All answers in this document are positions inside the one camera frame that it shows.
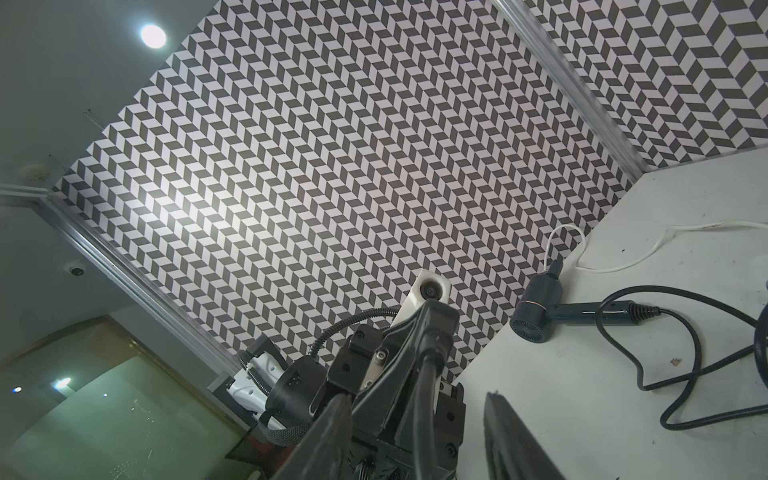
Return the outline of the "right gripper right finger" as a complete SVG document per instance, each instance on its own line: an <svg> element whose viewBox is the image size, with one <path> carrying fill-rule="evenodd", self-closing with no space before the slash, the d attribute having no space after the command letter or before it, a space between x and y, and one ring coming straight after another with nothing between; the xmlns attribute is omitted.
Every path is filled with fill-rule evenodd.
<svg viewBox="0 0 768 480"><path fill-rule="evenodd" d="M503 395L487 394L483 425L490 479L565 479Z"/></svg>

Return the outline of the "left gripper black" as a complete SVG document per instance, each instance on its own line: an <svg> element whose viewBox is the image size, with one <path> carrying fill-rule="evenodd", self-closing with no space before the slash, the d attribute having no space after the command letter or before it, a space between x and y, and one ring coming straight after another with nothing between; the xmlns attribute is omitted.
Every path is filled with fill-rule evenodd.
<svg viewBox="0 0 768 480"><path fill-rule="evenodd" d="M453 351L460 313L427 300L410 318L369 334L371 345L351 339L340 350L380 366L360 381L352 403L347 458L353 479L414 479L432 466L437 479L456 476L463 443L464 388L441 376Z"/></svg>

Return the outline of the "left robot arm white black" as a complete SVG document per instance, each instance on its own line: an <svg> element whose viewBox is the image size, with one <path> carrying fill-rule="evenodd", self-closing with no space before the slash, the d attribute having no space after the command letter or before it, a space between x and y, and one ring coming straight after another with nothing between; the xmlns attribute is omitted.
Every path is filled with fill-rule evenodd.
<svg viewBox="0 0 768 480"><path fill-rule="evenodd" d="M354 326L331 366L316 354L287 363L262 336L242 351L228 394L256 427L291 453L277 479L453 479L463 442L464 390L441 379L459 326L457 310L428 300L379 329L369 309L318 338Z"/></svg>

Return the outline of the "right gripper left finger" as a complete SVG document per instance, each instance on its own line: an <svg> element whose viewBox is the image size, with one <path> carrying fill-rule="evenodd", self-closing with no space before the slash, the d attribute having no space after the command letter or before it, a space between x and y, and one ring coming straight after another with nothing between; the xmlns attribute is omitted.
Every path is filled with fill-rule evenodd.
<svg viewBox="0 0 768 480"><path fill-rule="evenodd" d="M336 395L273 479L348 479L353 433L350 397Z"/></svg>

